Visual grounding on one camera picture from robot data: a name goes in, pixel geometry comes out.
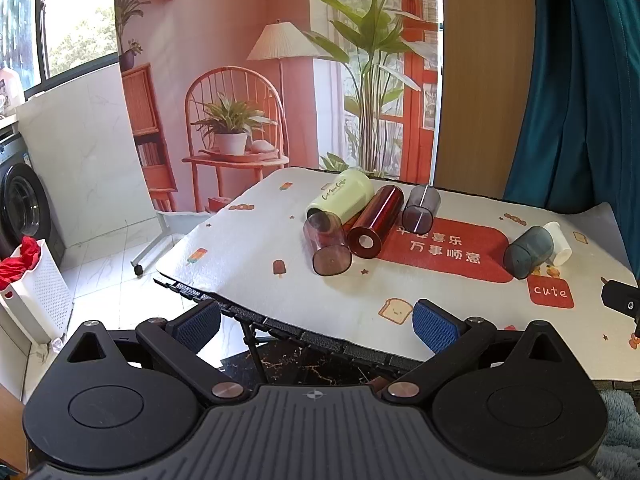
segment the metal screw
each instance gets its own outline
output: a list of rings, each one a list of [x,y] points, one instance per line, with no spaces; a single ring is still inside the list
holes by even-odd
[[[234,399],[244,393],[244,387],[238,383],[218,383],[211,389],[211,393],[220,399]]]
[[[415,397],[420,393],[420,387],[417,384],[403,381],[390,384],[386,390],[394,397],[402,397],[405,399]]]

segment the white flower pot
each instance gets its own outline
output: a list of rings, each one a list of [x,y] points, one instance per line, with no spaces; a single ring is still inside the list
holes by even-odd
[[[223,155],[244,155],[247,134],[216,134],[214,145]]]

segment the chair backrest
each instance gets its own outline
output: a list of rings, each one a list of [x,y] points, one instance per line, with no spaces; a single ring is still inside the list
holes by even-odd
[[[262,124],[252,133],[253,140],[263,139],[275,146],[280,156],[288,156],[287,121],[282,101],[265,76],[241,66],[223,66],[201,75],[193,82],[184,100],[189,153],[197,155],[204,142],[192,123],[205,119],[204,104],[220,102],[218,93],[227,99],[248,101],[264,112],[275,124]]]

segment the washing machine door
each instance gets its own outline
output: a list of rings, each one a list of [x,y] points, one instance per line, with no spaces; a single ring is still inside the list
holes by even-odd
[[[40,179],[22,162],[5,173],[0,188],[2,230],[17,247],[23,236],[46,239],[51,232],[49,202]]]

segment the crosshair logo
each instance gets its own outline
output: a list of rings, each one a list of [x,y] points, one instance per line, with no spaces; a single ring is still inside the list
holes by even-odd
[[[321,397],[324,397],[324,393],[319,392],[318,390],[311,390],[305,394],[309,399],[317,400]]]

